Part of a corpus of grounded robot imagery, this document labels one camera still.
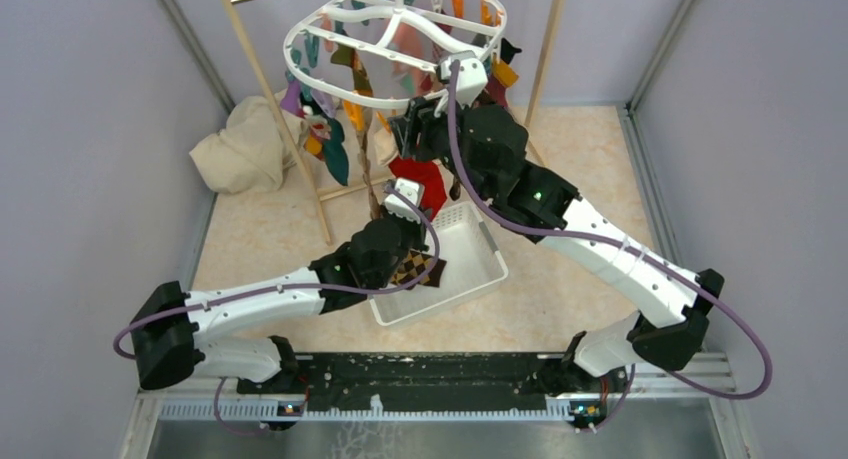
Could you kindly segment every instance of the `beige fabric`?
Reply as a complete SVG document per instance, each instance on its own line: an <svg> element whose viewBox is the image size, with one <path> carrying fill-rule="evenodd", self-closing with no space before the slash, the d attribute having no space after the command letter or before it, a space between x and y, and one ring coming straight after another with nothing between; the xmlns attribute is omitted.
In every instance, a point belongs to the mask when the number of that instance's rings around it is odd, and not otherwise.
<svg viewBox="0 0 848 459"><path fill-rule="evenodd" d="M297 140L305 124L286 111L283 117ZM285 149L268 101L252 96L233 109L226 128L201 140L189 155L215 192L270 192L283 185L285 156L291 155Z"/></svg>
<svg viewBox="0 0 848 459"><path fill-rule="evenodd" d="M377 152L377 164L387 166L398 156L397 144L391 132L380 127L372 136L374 150Z"/></svg>

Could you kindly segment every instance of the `plastic basket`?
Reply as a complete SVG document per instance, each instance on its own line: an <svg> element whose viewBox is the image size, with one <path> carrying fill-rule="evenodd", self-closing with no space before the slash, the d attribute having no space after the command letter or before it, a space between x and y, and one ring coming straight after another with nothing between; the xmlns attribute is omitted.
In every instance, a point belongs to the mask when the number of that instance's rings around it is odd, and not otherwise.
<svg viewBox="0 0 848 459"><path fill-rule="evenodd" d="M382 326L399 326L430 317L497 289L509 269L495 239L471 202L442 209L433 227L447 261L439 287L415 286L371 299ZM432 238L427 237L432 251Z"/></svg>

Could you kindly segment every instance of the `red cloth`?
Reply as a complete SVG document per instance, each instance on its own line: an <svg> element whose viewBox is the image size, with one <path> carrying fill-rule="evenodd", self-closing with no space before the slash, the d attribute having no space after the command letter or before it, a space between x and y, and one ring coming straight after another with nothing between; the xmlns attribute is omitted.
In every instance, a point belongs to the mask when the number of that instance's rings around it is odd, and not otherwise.
<svg viewBox="0 0 848 459"><path fill-rule="evenodd" d="M389 169L396 177L409 179L424 186L424 197L421 198L421 209L433 210L433 216L445 205L448 200L445 194L445 183L442 181L442 173L439 166L432 162L417 162L412 159L401 159L396 157L389 163Z"/></svg>

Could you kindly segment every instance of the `beige floor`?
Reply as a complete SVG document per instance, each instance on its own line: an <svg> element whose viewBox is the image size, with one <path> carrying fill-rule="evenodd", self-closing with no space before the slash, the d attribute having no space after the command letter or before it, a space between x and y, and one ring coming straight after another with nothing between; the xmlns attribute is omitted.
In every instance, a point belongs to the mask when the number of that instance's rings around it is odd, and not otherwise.
<svg viewBox="0 0 848 459"><path fill-rule="evenodd" d="M614 108L544 108L531 140L548 167L580 188L613 223L651 244ZM352 165L352 178L358 176L355 169ZM324 243L315 208L301 179L290 172L278 192L218 197L194 289L273 278L335 249ZM326 172L320 179L322 185L332 185ZM325 208L336 245L368 221L364 192L334 199ZM556 351L575 333L604 327L632 312L629 301L577 264L491 221L489 225L510 275L487 296L398 329L378 325L366 302L268 324L244 335L285 336L301 352Z"/></svg>

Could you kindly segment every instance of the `checkered cloth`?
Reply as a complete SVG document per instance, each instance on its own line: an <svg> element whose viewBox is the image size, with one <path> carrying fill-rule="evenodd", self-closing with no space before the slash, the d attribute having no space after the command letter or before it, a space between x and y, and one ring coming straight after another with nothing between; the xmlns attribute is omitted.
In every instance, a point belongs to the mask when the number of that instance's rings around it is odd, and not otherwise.
<svg viewBox="0 0 848 459"><path fill-rule="evenodd" d="M432 260L433 256L429 254L424 254L423 252L418 251L410 251L406 256L406 259L404 259L400 264L400 267L398 267L395 275L392 276L390 282L399 286L411 281L424 272L427 265L430 264L430 261ZM430 271L430 274L418 284L421 284L422 286L439 287L439 281L442 278L442 273L445 270L446 264L447 262L443 259L439 259L438 262L436 262L436 267L434 267L433 270Z"/></svg>

